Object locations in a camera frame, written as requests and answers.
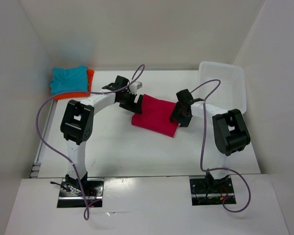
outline laundry basket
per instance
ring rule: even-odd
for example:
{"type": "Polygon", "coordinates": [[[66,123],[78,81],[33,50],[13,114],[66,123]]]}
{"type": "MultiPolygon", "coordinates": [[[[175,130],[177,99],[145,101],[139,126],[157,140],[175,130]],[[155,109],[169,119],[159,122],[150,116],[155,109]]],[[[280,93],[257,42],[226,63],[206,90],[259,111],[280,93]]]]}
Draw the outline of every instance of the laundry basket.
{"type": "MultiPolygon", "coordinates": [[[[211,79],[219,79],[221,85],[208,98],[207,103],[222,109],[239,109],[246,112],[246,89],[244,70],[238,66],[216,62],[201,62],[198,71],[198,85],[211,79]]],[[[211,82],[199,88],[194,97],[205,98],[217,85],[211,82]]]]}

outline folded red cloth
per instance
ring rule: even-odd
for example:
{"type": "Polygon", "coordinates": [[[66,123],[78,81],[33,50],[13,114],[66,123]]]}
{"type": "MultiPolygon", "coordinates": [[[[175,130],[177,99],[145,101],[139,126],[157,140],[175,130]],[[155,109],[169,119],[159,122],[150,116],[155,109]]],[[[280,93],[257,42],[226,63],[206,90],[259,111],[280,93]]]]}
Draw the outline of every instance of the folded red cloth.
{"type": "Polygon", "coordinates": [[[170,122],[170,115],[175,103],[144,95],[142,102],[142,114],[134,114],[132,125],[156,131],[173,137],[178,127],[178,122],[170,122]]]}

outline teal cloth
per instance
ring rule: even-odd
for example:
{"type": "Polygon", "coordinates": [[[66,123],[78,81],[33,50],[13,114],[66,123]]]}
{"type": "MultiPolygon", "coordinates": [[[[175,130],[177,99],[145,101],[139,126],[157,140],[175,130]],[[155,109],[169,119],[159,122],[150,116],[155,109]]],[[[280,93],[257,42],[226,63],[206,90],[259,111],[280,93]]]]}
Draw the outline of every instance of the teal cloth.
{"type": "Polygon", "coordinates": [[[52,69],[53,77],[50,81],[51,94],[62,92],[87,91],[87,67],[79,66],[71,69],[52,69]]]}

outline orange cloth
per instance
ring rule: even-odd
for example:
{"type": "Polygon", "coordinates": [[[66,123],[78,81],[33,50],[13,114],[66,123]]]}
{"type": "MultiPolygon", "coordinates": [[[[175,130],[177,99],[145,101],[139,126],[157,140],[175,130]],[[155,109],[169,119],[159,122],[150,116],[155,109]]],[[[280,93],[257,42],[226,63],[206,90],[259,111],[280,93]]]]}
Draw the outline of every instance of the orange cloth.
{"type": "MultiPolygon", "coordinates": [[[[87,69],[87,80],[88,80],[88,91],[90,92],[92,90],[92,82],[94,77],[94,70],[87,69]]],[[[89,93],[84,92],[74,92],[74,93],[68,93],[68,94],[60,94],[57,95],[54,100],[60,100],[60,99],[69,99],[69,98],[76,98],[76,97],[88,97],[89,93]]]]}

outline white tabletop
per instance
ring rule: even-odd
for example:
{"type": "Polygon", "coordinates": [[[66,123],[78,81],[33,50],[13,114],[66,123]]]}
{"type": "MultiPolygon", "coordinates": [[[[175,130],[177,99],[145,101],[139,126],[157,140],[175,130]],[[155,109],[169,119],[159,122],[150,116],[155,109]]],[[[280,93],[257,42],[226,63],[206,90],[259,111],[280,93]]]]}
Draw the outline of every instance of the white tabletop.
{"type": "MultiPolygon", "coordinates": [[[[189,177],[106,178],[102,208],[57,209],[59,187],[50,180],[21,182],[6,235],[287,235],[284,218],[268,175],[245,175],[252,197],[242,213],[222,205],[192,206],[189,177]]],[[[247,189],[232,176],[240,209],[247,189]]]]}
{"type": "MultiPolygon", "coordinates": [[[[193,89],[197,85],[198,71],[145,71],[140,78],[143,88],[139,94],[176,102],[176,93],[193,89]]],[[[96,71],[93,91],[114,82],[117,75],[131,79],[133,71],[96,71]]],[[[57,102],[46,140],[55,148],[67,153],[66,141],[60,132],[60,123],[68,100],[57,102]]],[[[131,125],[132,113],[109,106],[94,117],[93,133],[86,145],[86,167],[89,177],[136,177],[200,175],[203,120],[193,117],[190,126],[178,128],[170,138],[131,125]]],[[[219,152],[214,143],[212,127],[208,128],[204,167],[216,167],[219,152]]],[[[229,157],[231,168],[243,174],[260,173],[252,144],[244,151],[229,157]]],[[[39,178],[64,177],[67,162],[48,148],[43,147],[39,178]]]]}

